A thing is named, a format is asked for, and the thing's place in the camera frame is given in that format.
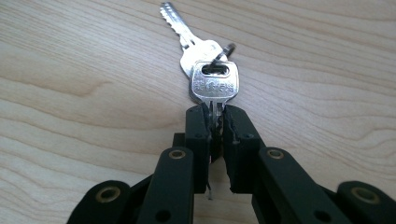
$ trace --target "bunch of keys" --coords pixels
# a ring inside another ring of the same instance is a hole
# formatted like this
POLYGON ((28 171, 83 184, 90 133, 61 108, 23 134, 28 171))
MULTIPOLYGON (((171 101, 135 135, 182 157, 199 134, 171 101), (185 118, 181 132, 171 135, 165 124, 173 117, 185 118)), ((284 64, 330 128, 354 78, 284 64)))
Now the bunch of keys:
POLYGON ((180 36, 183 49, 180 66, 190 79, 190 96, 208 107, 209 125, 212 133, 216 133, 227 101, 239 92, 238 68, 228 61, 235 44, 223 49, 214 40, 198 38, 169 2, 162 3, 161 13, 180 36))

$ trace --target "wooden table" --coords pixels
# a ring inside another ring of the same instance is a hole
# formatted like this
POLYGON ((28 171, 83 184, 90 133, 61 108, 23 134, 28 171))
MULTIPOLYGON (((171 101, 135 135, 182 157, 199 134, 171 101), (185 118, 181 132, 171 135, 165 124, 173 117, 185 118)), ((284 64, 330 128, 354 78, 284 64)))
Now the wooden table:
MULTIPOLYGON (((153 173, 194 105, 161 1, 0 3, 0 222, 65 223, 108 179, 153 173)), ((244 108, 268 146, 329 189, 396 198, 394 1, 176 1, 192 31, 237 46, 244 108)), ((195 223, 256 223, 210 167, 195 223)))

